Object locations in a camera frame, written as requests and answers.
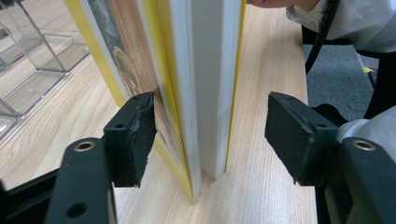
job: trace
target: brass insert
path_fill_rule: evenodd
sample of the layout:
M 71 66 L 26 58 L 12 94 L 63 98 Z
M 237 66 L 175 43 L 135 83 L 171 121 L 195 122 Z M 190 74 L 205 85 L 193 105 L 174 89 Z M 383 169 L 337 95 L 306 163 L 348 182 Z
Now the brass insert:
M 77 152 L 88 151 L 88 150 L 92 149 L 93 147 L 95 147 L 94 142 L 82 142 L 75 146 L 75 151 L 77 151 Z
M 361 141 L 361 140 L 353 141 L 353 146 L 360 148 L 362 150 L 366 150 L 366 151 L 374 151 L 375 150 L 375 146 L 373 144 L 368 143 L 366 141 Z

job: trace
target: wooden table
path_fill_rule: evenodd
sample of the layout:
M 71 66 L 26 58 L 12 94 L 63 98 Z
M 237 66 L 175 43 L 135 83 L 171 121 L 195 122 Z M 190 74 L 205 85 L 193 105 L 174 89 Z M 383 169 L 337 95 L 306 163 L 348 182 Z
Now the wooden table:
M 190 204 L 152 150 L 140 189 L 116 189 L 119 223 L 316 223 L 314 190 L 293 181 L 264 138 L 267 96 L 281 91 L 306 101 L 300 26 L 285 9 L 247 7 L 228 171 L 203 176 Z M 0 142 L 7 189 L 59 167 L 65 147 L 100 137 L 118 110 L 91 56 Z

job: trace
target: acrylic display holder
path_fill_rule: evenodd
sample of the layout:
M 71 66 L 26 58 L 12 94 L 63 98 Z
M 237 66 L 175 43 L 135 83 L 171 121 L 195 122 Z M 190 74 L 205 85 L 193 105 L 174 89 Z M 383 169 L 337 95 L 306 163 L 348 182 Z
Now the acrylic display holder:
M 88 54 L 62 0 L 0 1 L 0 139 Z

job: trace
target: book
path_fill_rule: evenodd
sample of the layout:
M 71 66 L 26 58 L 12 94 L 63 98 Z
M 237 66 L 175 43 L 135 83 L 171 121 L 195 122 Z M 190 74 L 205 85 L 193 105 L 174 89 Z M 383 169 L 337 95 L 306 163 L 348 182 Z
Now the book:
M 195 203 L 226 169 L 245 2 L 66 4 L 119 106 L 155 92 L 154 146 Z

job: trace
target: black cable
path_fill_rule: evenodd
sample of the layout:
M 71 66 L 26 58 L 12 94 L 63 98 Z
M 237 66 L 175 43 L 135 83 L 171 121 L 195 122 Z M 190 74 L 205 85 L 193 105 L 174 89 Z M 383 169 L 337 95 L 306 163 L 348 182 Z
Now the black cable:
M 308 72 L 311 70 L 315 60 L 319 55 L 323 43 L 326 41 L 326 36 L 327 33 L 329 33 L 330 27 L 332 26 L 332 21 L 334 19 L 335 12 L 337 11 L 339 2 L 340 0 L 329 0 L 327 3 L 326 10 L 323 14 L 323 19 L 320 22 L 314 46 L 312 47 L 311 52 L 309 52 L 308 59 L 305 62 L 306 74 L 308 74 Z

